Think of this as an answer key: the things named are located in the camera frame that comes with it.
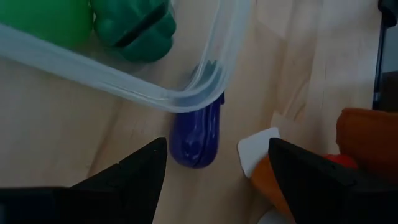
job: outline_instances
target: blue plastic toy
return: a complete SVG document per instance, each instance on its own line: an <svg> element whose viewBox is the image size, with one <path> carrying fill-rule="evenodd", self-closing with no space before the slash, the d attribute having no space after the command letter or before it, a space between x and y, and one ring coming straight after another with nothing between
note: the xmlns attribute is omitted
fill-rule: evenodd
<svg viewBox="0 0 398 224"><path fill-rule="evenodd" d="M216 62L205 71L213 74ZM170 133L170 153L181 165L194 169L210 165L218 150L220 109L224 93L212 104L198 111L177 114Z"/></svg>

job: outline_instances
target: wooden surface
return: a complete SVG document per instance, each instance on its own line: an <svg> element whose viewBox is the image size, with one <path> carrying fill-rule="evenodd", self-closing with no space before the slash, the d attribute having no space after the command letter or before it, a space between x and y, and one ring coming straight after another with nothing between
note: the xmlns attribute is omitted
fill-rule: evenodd
<svg viewBox="0 0 398 224"><path fill-rule="evenodd" d="M0 57L0 186L84 180L119 102Z"/></svg>
<svg viewBox="0 0 398 224"><path fill-rule="evenodd" d="M252 0L218 156L202 170L169 157L154 223L255 223L269 204L244 178L236 145L262 129L336 152L341 109L371 106L379 25L376 0ZM0 67L2 185L72 185L169 134L172 114L8 60Z"/></svg>

